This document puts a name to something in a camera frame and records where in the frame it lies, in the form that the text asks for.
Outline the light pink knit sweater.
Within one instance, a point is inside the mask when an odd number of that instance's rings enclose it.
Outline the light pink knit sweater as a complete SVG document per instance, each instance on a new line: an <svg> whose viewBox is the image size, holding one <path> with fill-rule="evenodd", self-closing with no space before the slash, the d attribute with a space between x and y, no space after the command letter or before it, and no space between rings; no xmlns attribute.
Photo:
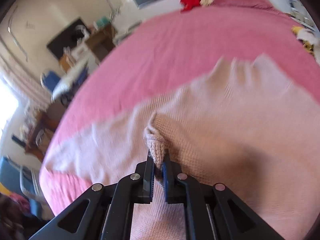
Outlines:
<svg viewBox="0 0 320 240"><path fill-rule="evenodd" d="M266 55L219 59L180 86L141 98L97 70L51 141L40 185L55 215L95 183L165 152L201 183L224 183L285 239L319 215L319 98Z"/></svg>

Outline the pink bed cover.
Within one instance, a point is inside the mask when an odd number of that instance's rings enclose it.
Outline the pink bed cover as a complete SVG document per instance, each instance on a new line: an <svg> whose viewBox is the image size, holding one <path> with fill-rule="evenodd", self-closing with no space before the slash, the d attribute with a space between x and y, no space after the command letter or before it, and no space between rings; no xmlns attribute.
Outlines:
<svg viewBox="0 0 320 240"><path fill-rule="evenodd" d="M296 40L295 21L276 9L211 6L143 23L103 60L65 112L41 168L41 189L57 215L88 187L74 172L50 167L76 133L142 100L205 73L222 57L265 53L314 98L319 66Z"/></svg>

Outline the brown wooden desk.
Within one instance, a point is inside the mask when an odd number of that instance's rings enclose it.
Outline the brown wooden desk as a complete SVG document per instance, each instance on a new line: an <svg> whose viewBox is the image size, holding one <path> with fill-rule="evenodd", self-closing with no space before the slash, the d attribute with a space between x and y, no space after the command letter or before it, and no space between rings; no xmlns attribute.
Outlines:
<svg viewBox="0 0 320 240"><path fill-rule="evenodd" d="M85 41L86 46L92 52L97 62L103 61L103 59L116 47L113 42L116 34L116 29L109 23L91 34Z"/></svg>

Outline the yellow white plush toy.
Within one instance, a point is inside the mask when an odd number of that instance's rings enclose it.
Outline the yellow white plush toy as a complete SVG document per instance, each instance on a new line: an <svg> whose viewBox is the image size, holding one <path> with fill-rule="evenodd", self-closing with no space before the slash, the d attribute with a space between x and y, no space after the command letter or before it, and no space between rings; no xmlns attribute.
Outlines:
<svg viewBox="0 0 320 240"><path fill-rule="evenodd" d="M296 39L302 42L304 49L314 58L319 57L319 38L317 38L312 31L299 26L291 28Z"/></svg>

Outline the black wall television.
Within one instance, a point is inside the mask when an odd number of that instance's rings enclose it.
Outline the black wall television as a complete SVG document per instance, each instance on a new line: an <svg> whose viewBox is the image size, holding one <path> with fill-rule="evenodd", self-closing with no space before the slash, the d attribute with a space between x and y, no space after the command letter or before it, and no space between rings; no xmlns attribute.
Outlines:
<svg viewBox="0 0 320 240"><path fill-rule="evenodd" d="M85 25L81 18L75 19L59 34L52 38L46 45L47 49L57 59L64 55L64 49L73 49L78 45L85 35L90 35L91 31Z"/></svg>

